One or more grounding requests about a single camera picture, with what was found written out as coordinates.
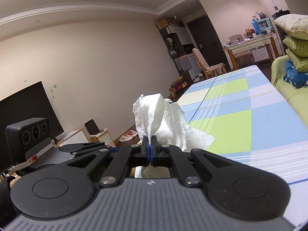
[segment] black sleeve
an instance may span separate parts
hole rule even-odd
[[[0,227],[3,228],[16,216],[16,211],[13,207],[10,198],[10,182],[14,180],[14,176],[9,176],[0,182]]]

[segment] pillow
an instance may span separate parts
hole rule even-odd
[[[274,23],[288,35],[297,39],[308,40],[308,16],[284,15],[274,20]]]
[[[296,39],[289,36],[283,40],[283,43],[298,56],[308,57],[308,40]]]
[[[295,68],[299,72],[308,72],[308,58],[296,55],[292,50],[286,50],[287,55],[292,60]]]
[[[308,85],[308,73],[300,73],[298,72],[292,61],[288,59],[285,62],[285,76],[283,80],[290,83],[292,86],[297,88],[304,88]]]

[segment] blue water bottle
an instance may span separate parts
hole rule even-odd
[[[252,26],[254,27],[254,30],[256,31],[257,35],[260,35],[261,34],[260,26],[255,19],[252,19]]]

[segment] green sofa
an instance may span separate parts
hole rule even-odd
[[[282,56],[272,63],[272,84],[288,101],[308,128],[308,87],[297,89],[283,80],[285,62],[288,56]]]

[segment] television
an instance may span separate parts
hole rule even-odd
[[[5,137],[5,128],[10,124],[33,117],[48,119],[51,139],[64,132],[49,102],[42,82],[35,83],[0,101],[1,174],[13,165]]]

